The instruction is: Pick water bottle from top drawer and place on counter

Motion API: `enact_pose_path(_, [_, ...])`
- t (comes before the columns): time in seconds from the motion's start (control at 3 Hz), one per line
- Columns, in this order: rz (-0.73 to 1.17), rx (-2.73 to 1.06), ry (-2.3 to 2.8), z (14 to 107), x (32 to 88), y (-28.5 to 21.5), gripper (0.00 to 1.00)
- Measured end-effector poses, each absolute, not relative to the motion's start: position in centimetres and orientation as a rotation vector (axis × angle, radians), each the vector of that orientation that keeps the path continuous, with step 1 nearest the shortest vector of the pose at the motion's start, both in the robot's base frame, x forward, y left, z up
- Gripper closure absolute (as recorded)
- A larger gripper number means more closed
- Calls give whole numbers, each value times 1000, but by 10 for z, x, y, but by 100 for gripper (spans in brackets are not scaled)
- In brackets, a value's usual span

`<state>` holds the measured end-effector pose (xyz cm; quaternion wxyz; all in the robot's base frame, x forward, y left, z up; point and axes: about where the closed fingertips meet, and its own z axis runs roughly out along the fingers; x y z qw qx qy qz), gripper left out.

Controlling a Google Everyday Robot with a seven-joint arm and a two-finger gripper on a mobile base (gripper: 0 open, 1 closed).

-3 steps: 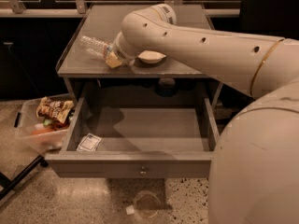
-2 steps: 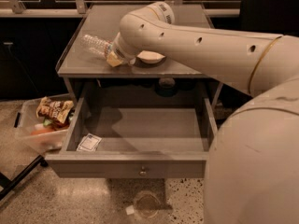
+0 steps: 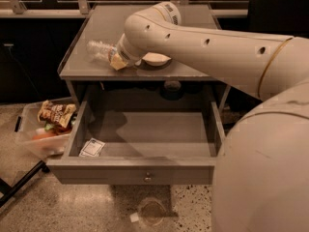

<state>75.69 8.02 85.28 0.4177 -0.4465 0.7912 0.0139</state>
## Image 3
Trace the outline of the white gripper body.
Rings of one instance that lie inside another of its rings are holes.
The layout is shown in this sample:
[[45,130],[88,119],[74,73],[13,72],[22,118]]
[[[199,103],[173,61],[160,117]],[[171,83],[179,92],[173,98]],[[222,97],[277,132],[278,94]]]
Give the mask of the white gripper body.
[[117,52],[127,65],[133,66],[145,56],[145,51],[133,46],[123,34],[116,44]]

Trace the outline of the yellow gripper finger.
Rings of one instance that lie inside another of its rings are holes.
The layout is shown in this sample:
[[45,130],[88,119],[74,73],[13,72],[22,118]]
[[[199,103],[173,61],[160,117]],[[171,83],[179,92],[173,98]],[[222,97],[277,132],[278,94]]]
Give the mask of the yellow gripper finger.
[[118,53],[113,53],[110,57],[111,67],[118,71],[127,67],[127,61],[125,61]]

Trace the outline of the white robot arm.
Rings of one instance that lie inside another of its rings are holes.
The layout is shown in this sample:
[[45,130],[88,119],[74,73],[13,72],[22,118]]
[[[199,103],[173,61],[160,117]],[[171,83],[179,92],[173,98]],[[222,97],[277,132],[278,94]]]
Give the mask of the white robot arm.
[[232,88],[247,108],[216,159],[212,232],[309,232],[309,39],[183,27],[172,3],[127,17],[128,64],[164,54]]

